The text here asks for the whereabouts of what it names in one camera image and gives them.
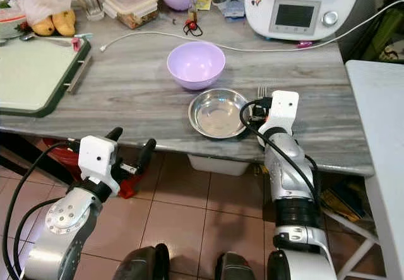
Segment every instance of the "white cable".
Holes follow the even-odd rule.
[[[379,16],[381,13],[385,12],[388,8],[395,6],[396,4],[399,3],[404,3],[404,0],[398,0],[395,1],[391,4],[389,4],[388,6],[384,7],[382,10],[380,10],[379,12],[377,12],[375,15],[373,15],[372,17],[368,18],[367,20],[363,21],[362,23],[360,23],[359,25],[353,27],[352,29],[350,29],[349,31],[345,32],[344,34],[341,34],[338,37],[335,37],[331,40],[328,40],[326,42],[323,42],[321,44],[318,45],[313,45],[311,47],[305,47],[305,48],[299,48],[299,49],[238,49],[238,48],[233,48],[233,47],[229,47],[227,45],[221,45],[221,44],[216,44],[214,42],[212,42],[214,45],[217,45],[218,47],[227,49],[227,50],[233,50],[233,51],[238,51],[238,52],[295,52],[295,51],[303,51],[303,50],[309,50],[309,49],[316,49],[316,48],[320,48],[324,45],[328,45],[338,39],[341,39],[342,37],[348,35],[349,33],[351,33],[352,31],[358,29],[360,26],[365,25],[366,23],[368,23],[369,21],[373,20],[375,17]],[[142,32],[133,32],[133,33],[129,33],[126,35],[123,35],[121,37],[118,37],[116,39],[114,39],[113,41],[107,43],[106,45],[103,45],[100,47],[101,52],[104,52],[107,47],[109,47],[110,45],[112,45],[114,42],[117,42],[121,39],[124,39],[126,37],[132,36],[132,35],[141,35],[141,34],[158,34],[158,35],[165,35],[165,36],[171,36],[171,37],[177,37],[177,38],[181,38],[181,39],[185,39],[185,40],[190,40],[193,42],[206,42],[207,40],[198,40],[195,38],[189,38],[189,37],[185,37],[182,35],[177,35],[177,34],[171,34],[171,33],[165,33],[165,32],[160,32],[160,31],[142,31]]]

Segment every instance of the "stainless steel bowl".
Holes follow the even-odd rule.
[[[229,89],[212,89],[199,94],[188,108],[191,125],[202,135],[225,139],[237,136],[246,129],[241,123],[240,109],[247,100]],[[249,108],[244,112],[248,118]]]

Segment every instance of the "appliance display screen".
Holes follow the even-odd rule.
[[[313,6],[280,4],[276,16],[276,25],[310,27]]]

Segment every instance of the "gray marble table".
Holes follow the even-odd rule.
[[[204,34],[200,39],[246,49],[292,48],[294,44],[267,41],[248,23],[226,23],[216,8],[198,13]],[[165,16],[135,31],[183,35],[186,13]],[[199,93],[182,89],[166,67],[169,52],[185,40],[137,35],[99,47],[132,30],[110,18],[89,22],[78,14],[80,33],[92,32],[93,62],[75,95],[64,95],[44,118],[0,115],[0,130],[36,136],[83,137],[124,128],[120,143],[142,145],[148,138],[157,148],[229,160],[263,161],[257,140],[213,141],[198,134],[187,118],[190,101]],[[370,175],[371,158],[354,96],[337,44],[303,52],[242,53],[224,50],[225,70],[213,86],[231,88],[255,99],[258,86],[300,94],[295,137],[323,170]]]

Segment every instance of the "green cutting board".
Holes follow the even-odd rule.
[[[70,42],[72,38],[56,39]],[[51,113],[90,48],[85,39],[79,52],[73,46],[39,39],[9,40],[0,47],[0,114],[43,117]]]

